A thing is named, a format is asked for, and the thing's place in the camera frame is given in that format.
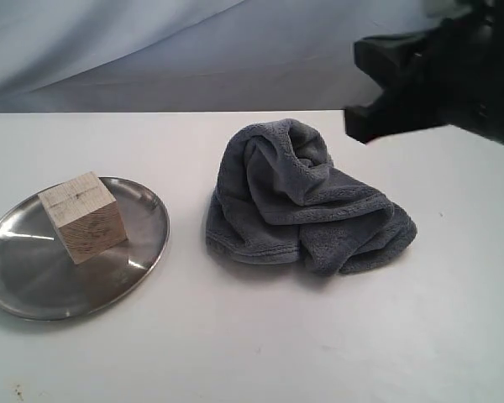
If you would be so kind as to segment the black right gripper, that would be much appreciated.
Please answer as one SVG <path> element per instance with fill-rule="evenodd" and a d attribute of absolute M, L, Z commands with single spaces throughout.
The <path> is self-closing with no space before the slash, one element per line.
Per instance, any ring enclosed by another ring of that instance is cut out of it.
<path fill-rule="evenodd" d="M 504 145 L 504 18 L 446 18 L 437 29 L 373 35 L 353 44 L 355 65 L 382 89 L 408 73 L 445 34 L 419 92 L 384 92 L 344 109 L 345 132 L 362 144 L 452 125 Z"/>

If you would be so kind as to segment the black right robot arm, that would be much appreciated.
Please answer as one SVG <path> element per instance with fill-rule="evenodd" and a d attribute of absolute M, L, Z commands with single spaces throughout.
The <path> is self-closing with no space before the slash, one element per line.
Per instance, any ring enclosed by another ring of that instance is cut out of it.
<path fill-rule="evenodd" d="M 354 43 L 354 63 L 381 87 L 344 109 L 345 132 L 368 144 L 452 125 L 504 145 L 504 1 L 465 1 L 432 29 Z"/>

